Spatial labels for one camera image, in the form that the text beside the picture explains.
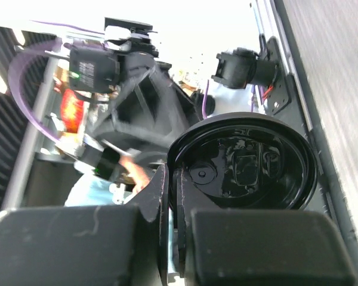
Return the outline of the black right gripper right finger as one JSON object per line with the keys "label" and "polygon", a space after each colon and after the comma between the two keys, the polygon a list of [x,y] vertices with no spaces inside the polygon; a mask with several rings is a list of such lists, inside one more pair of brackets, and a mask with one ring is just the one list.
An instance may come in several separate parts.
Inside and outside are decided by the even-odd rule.
{"label": "black right gripper right finger", "polygon": [[172,178],[178,268],[182,276],[224,275],[224,210],[195,186],[182,167]]}

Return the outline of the black plastic cup lid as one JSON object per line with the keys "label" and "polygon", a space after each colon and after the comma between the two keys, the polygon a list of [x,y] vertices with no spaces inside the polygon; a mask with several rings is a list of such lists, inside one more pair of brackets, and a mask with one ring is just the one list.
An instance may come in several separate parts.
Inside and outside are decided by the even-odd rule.
{"label": "black plastic cup lid", "polygon": [[167,163],[221,207],[303,209],[317,185],[309,142],[280,120],[258,113],[198,122],[171,145]]}

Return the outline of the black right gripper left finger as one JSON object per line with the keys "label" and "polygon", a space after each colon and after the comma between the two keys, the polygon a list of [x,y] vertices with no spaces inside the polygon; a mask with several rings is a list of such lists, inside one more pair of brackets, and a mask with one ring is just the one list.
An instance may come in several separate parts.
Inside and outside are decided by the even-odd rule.
{"label": "black right gripper left finger", "polygon": [[124,285],[167,285],[168,169],[158,168],[125,208],[128,243]]}

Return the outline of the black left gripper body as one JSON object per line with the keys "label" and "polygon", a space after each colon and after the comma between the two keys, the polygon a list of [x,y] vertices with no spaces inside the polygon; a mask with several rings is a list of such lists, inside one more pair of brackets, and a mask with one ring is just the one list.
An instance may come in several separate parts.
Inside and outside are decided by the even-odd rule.
{"label": "black left gripper body", "polygon": [[86,131],[86,163],[112,166],[121,152],[135,149],[141,165],[164,160],[171,144],[200,120],[195,105],[150,57],[110,60],[86,73],[95,92],[119,86],[116,98]]}

